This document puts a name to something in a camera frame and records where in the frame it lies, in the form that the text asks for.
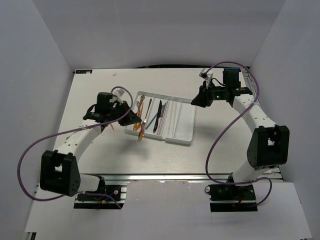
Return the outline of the orange plastic fork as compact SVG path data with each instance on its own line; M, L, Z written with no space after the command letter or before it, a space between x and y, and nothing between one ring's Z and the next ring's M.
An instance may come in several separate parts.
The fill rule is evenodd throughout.
M133 130L134 131L137 131L139 128L141 127L141 123L136 123L134 126L133 126Z
M143 107L144 107L144 101L141 100L138 107L138 111L137 111L137 116L140 118L142 117Z

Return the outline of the teal plastic knife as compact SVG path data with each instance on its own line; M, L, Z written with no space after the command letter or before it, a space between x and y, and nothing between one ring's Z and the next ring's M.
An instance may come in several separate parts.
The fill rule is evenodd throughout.
M152 119L151 119L151 121L147 124L147 126L146 126L146 130L151 126L151 124L155 121L155 120L157 120L158 118L159 118L160 116L158 115L158 114L156 114Z

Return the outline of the rose gold metal fork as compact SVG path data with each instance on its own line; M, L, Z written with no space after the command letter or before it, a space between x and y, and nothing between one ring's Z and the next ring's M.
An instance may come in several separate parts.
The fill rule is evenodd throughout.
M148 102L148 106L147 106L147 111L146 111L146 114L145 114L145 118L143 120L143 122L141 123L141 129L144 130L145 129L145 125L147 123L147 118L148 118L148 115L149 115L149 110L150 110L150 107L151 107L151 104L152 104L152 98L149 99L149 102Z

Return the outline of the black knife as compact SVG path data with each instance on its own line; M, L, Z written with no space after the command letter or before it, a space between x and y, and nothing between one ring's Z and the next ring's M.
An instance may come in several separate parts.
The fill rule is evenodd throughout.
M157 114L156 114L156 118L155 118L155 123L154 123L154 127L153 127L153 133L155 133L158 129L159 126L159 119L161 117L161 112L162 112L162 101L159 101L159 106L158 106L158 110L157 110Z

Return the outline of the white chopstick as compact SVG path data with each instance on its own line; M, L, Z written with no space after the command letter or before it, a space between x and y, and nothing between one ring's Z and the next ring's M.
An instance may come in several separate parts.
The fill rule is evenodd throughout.
M169 112L171 103L172 103L171 100L168 100L167 103L166 103L166 107L165 107L165 111L164 111L164 115L163 115L162 123L161 123L161 129L160 129L160 132L159 132L161 136L163 135L163 131L164 131L164 128L165 128L165 125L166 125L167 116L168 116L168 112Z

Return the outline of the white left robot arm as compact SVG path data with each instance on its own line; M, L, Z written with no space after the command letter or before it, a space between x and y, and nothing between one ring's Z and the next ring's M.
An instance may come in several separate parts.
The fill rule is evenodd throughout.
M80 173L78 163L85 150L109 124L117 122L128 126L142 121L121 99L124 92L119 88L111 93L98 93L96 104L89 107L79 129L73 130L57 149L43 153L40 168L42 190L69 197L88 192L96 200L105 196L102 177Z

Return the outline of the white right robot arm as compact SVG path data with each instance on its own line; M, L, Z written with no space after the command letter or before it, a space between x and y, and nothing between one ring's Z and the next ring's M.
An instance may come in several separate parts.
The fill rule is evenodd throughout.
M213 101L226 101L239 113L238 117L245 121L252 133L246 161L231 174L225 187L226 195L233 200L243 195L243 186L252 184L266 171L287 162L290 139L288 127L276 124L265 114L257 104L257 96L241 85L239 73L237 69L225 69L222 82L214 85L212 74L203 69L199 76L204 81L191 101L193 106L202 108L211 106Z

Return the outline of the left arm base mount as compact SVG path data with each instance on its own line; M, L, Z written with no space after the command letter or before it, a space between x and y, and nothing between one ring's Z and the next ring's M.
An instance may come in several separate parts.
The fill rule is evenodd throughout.
M83 210L120 210L125 203L127 184L106 180L99 177L98 188L95 191L78 193L75 197L74 209Z

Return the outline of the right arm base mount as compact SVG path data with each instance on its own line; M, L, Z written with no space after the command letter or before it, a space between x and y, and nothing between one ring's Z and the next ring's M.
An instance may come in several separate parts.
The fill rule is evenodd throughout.
M243 184L235 183L230 175L226 181L216 180L205 187L209 195L210 211L212 213L256 212L258 210L256 195L252 181Z

